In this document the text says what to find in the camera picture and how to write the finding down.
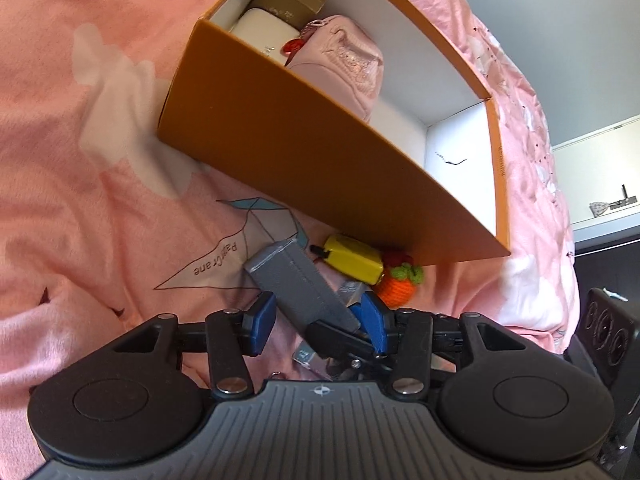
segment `black circular motor housing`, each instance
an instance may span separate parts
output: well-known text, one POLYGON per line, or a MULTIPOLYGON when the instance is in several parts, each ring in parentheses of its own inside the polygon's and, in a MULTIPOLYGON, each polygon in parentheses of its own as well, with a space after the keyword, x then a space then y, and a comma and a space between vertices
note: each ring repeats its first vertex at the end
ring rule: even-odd
POLYGON ((46 456, 122 466, 180 444, 202 410, 199 388, 175 364, 103 348, 38 386, 28 419, 46 456))
POLYGON ((480 343, 444 384, 437 406, 455 439, 497 462, 534 468, 597 453, 614 416, 603 384, 515 334, 511 349, 489 351, 480 348, 475 323, 466 329, 470 343, 480 343))

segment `pink bedsheet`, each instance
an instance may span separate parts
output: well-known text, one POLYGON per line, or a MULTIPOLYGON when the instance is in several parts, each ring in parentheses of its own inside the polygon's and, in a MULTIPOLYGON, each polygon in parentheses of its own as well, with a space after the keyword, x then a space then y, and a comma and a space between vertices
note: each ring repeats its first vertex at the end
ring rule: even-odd
MULTIPOLYGON (((247 254, 330 229, 160 144, 159 109, 196 18, 216 0, 0 0, 0 478, 42 462, 29 390, 160 312, 245 306, 247 254)), ((534 91, 465 0, 411 0, 500 105, 513 255, 427 269, 412 305, 487 314, 551 351, 578 317, 573 244, 534 91)), ((340 277, 322 272, 335 285, 340 277)), ((279 319, 248 360, 295 376, 279 319)), ((204 358, 186 372, 207 380, 204 358)))

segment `metal screw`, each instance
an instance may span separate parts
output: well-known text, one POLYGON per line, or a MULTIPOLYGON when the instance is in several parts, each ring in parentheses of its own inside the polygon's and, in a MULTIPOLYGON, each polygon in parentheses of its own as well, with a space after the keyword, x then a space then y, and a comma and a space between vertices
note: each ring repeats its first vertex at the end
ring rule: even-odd
POLYGON ((248 388, 242 377, 227 377, 216 383, 216 388, 224 394, 241 394, 248 388))
POLYGON ((397 379, 391 386, 396 392, 403 395, 418 394, 424 389, 424 384, 412 377, 397 379))

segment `orange crochet toy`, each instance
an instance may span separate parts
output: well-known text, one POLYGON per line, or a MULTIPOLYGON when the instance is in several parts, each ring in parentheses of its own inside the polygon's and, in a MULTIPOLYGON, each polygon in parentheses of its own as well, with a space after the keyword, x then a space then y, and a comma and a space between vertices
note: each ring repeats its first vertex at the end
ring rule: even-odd
POLYGON ((385 267, 384 276, 373 286, 373 291, 389 308, 399 308, 411 299, 423 279, 422 267, 405 262, 397 267, 385 267))

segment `open cardboard box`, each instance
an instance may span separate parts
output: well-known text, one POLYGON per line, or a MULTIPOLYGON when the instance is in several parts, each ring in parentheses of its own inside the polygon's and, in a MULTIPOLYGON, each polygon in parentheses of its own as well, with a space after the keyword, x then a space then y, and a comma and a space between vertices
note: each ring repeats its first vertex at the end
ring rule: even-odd
POLYGON ((197 22, 159 138, 345 234, 417 263, 507 256, 497 110, 462 54, 408 0, 327 0, 380 47, 370 124, 228 33, 250 0, 197 22))

